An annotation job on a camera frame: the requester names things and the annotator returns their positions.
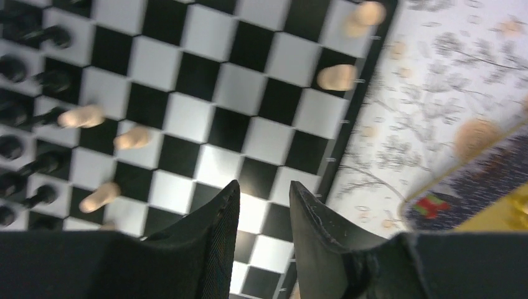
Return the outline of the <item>gold tin box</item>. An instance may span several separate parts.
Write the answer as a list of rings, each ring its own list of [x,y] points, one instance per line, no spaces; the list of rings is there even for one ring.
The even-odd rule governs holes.
[[[401,203],[409,230],[527,230],[527,122]]]

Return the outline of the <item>black white chess board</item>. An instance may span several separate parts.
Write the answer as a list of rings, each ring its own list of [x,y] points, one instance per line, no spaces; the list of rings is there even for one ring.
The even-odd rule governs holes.
[[[195,211],[231,180],[241,211],[231,298],[288,298],[295,277],[288,190],[328,194],[397,1],[360,37],[358,1],[2,1],[1,149],[10,173],[49,152],[66,163],[1,200],[1,230],[88,230],[146,237]],[[318,73],[357,67],[352,90]],[[105,121],[58,116],[101,106]],[[151,141],[115,149],[136,126]],[[102,184],[121,195],[78,205]]]

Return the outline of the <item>white chess piece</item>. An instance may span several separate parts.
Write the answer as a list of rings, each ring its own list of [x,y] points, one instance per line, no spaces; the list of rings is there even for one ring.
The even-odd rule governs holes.
[[[57,118],[59,126],[64,128],[91,128],[105,121],[101,106],[87,105],[61,113]]]
[[[129,131],[118,135],[113,144],[116,150],[129,150],[142,148],[151,141],[150,131],[143,126],[136,126]]]
[[[339,64],[322,69],[317,76],[317,84],[324,90],[352,90],[357,79],[357,67]]]
[[[121,188],[117,183],[107,182],[84,198],[78,205],[83,213],[95,212],[99,208],[113,202],[121,195]]]

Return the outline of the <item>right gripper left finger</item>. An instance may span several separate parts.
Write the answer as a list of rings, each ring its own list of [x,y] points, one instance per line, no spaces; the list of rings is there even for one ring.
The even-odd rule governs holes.
[[[231,181],[140,240],[115,230],[1,234],[2,298],[228,298],[240,212]]]

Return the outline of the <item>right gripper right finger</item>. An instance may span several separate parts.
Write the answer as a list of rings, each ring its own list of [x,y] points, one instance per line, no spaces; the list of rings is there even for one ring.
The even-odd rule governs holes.
[[[298,181],[290,219],[301,298],[526,298],[527,234],[403,232],[381,238]]]

